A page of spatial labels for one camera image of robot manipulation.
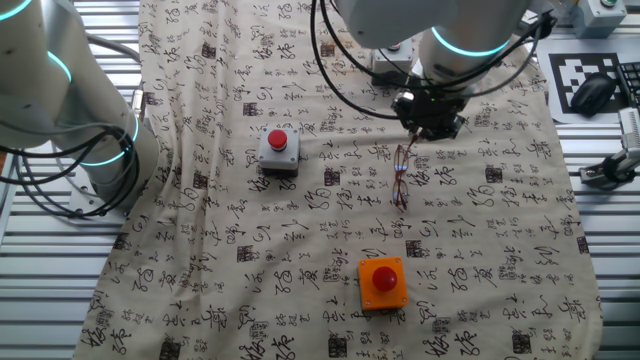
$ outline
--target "emergency stop button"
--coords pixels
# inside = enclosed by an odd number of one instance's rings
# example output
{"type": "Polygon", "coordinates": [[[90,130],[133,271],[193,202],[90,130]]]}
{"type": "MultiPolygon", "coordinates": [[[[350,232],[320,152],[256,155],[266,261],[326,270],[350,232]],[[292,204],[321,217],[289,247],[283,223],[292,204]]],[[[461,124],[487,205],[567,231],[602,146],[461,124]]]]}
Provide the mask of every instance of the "emergency stop button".
{"type": "Polygon", "coordinates": [[[282,151],[287,147],[287,133],[276,129],[269,133],[269,145],[275,151],[282,151]]]}

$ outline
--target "wrinkled cloth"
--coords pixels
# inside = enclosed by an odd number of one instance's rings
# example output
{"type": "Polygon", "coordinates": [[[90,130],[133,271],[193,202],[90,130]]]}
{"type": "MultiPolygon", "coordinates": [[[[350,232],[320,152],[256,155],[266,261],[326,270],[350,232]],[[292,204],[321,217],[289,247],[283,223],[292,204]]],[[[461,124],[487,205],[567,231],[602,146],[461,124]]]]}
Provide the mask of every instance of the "wrinkled cloth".
{"type": "MultiPolygon", "coordinates": [[[[393,162],[410,138],[332,94],[309,14],[282,0],[141,1],[160,157],[75,358],[591,359],[599,294],[538,68],[472,99],[455,140],[411,148],[402,212],[393,162]],[[299,131],[298,177],[262,175],[264,127],[299,131]],[[362,311],[358,264],[387,257],[402,259],[407,304],[362,311]]],[[[330,16],[366,63],[370,50],[330,16]]],[[[371,86],[317,33],[340,91],[391,113],[396,90],[371,86]]]]}

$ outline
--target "red button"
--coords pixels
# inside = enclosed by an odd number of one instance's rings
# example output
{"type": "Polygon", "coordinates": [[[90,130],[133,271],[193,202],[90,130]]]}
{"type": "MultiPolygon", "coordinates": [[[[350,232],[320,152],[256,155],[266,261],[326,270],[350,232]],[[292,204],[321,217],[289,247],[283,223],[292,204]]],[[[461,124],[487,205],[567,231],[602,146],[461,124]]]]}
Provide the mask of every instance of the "red button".
{"type": "Polygon", "coordinates": [[[269,145],[273,150],[282,150],[287,146],[287,133],[282,130],[273,130],[269,134],[269,145]]]}
{"type": "Polygon", "coordinates": [[[398,284],[398,275],[390,267],[382,266],[373,272],[373,285],[380,291],[391,291],[398,284]]]}

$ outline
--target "glasses lens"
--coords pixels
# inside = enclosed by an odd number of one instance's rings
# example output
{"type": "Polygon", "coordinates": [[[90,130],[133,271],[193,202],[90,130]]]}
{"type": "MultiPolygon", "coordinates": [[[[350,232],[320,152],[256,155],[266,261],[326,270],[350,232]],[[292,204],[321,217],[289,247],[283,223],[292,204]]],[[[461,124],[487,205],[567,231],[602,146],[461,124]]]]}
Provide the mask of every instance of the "glasses lens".
{"type": "Polygon", "coordinates": [[[404,180],[396,181],[393,184],[393,203],[396,206],[402,206],[404,209],[407,209],[409,197],[409,189],[407,188],[407,183],[404,180]]]}
{"type": "Polygon", "coordinates": [[[393,161],[393,167],[397,172],[407,171],[407,152],[402,145],[398,145],[396,156],[393,161]]]}

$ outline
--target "black computer mouse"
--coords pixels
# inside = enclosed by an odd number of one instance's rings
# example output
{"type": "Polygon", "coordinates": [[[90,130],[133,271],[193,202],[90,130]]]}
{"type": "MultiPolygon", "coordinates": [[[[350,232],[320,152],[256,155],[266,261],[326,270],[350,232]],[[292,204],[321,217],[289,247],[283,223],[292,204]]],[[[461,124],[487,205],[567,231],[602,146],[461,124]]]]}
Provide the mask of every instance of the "black computer mouse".
{"type": "Polygon", "coordinates": [[[571,108],[578,114],[592,117],[609,101],[617,83],[609,75],[593,73],[580,85],[571,99],[571,108]]]}

